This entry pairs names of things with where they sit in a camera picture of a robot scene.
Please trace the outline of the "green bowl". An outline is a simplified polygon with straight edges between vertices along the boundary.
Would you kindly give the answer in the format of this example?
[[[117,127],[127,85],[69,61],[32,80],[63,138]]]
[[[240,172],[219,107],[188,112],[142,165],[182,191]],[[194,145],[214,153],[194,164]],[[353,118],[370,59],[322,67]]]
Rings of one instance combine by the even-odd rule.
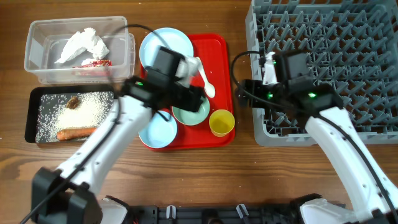
[[[178,122],[187,126],[195,126],[202,123],[210,112],[210,102],[206,97],[202,97],[201,100],[202,103],[197,112],[191,112],[172,107],[172,113],[174,117]]]

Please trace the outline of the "light blue bowl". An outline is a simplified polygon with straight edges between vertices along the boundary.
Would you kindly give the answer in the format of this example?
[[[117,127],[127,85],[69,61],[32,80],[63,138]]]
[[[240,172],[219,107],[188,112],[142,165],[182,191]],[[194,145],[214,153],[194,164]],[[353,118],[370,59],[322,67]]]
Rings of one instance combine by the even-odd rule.
[[[166,111],[157,111],[149,124],[139,132],[139,138],[146,146],[160,149],[171,144],[177,132],[174,117]]]

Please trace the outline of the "red snack wrapper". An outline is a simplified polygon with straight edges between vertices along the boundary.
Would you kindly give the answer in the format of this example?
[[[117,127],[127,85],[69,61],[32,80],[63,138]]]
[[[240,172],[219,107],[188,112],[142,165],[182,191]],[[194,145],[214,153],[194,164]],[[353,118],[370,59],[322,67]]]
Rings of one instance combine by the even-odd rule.
[[[106,67],[112,66],[112,61],[109,59],[86,59],[82,61],[80,66],[73,68],[81,68],[81,71],[77,71],[77,75],[80,76],[107,76],[109,75],[109,69]]]

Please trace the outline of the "brown food scrap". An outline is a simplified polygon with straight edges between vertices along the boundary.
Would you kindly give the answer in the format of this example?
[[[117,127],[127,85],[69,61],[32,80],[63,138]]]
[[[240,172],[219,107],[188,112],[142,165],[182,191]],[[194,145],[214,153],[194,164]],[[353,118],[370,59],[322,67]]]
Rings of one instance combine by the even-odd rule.
[[[80,105],[80,100],[77,96],[73,96],[66,103],[66,108],[74,110]]]

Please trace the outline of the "white napkin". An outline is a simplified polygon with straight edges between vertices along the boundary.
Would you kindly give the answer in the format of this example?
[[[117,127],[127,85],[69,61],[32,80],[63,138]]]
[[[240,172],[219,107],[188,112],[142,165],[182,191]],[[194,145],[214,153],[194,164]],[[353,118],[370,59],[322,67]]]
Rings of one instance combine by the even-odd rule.
[[[103,59],[109,54],[109,49],[102,38],[96,35],[94,28],[85,28],[83,32],[73,34],[65,44],[60,58],[55,63],[70,61],[85,51],[89,51],[94,59]]]

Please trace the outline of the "orange carrot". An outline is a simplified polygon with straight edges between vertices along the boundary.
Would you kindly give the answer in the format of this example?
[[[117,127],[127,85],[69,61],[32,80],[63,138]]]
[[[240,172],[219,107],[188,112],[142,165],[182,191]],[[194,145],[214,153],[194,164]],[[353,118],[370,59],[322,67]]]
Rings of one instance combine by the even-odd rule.
[[[96,128],[78,128],[78,129],[63,129],[57,133],[59,141],[68,141],[72,139],[80,139],[90,136],[96,131]]]

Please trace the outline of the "white rice pile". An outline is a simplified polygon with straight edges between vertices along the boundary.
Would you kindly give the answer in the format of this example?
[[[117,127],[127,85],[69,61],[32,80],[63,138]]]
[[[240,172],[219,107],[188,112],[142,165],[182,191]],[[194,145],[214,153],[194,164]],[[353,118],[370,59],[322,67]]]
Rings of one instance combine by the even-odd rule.
[[[77,96],[80,105],[66,108],[66,103]],[[57,133],[63,129],[95,128],[108,115],[114,102],[110,91],[89,93],[46,94],[40,98],[36,143],[57,142]]]

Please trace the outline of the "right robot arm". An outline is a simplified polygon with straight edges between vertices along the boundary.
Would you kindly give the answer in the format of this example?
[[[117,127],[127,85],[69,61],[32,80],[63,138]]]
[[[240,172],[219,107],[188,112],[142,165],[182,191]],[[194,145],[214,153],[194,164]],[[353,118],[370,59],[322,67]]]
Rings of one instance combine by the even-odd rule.
[[[352,209],[317,194],[292,201],[299,223],[397,223],[397,187],[386,177],[356,132],[333,87],[315,85],[305,54],[270,52],[261,58],[262,80],[237,81],[242,105],[283,111],[321,147],[351,200]]]

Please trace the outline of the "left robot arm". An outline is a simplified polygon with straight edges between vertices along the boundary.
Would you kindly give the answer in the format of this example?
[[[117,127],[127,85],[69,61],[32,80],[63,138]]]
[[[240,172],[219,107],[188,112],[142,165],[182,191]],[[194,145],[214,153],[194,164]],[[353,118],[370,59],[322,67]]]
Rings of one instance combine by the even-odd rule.
[[[171,107],[198,111],[204,90],[191,80],[198,57],[160,47],[144,78],[128,78],[103,123],[55,170],[45,167],[32,180],[31,211],[22,223],[132,223],[129,205],[114,198],[98,200],[105,177],[154,114]]]

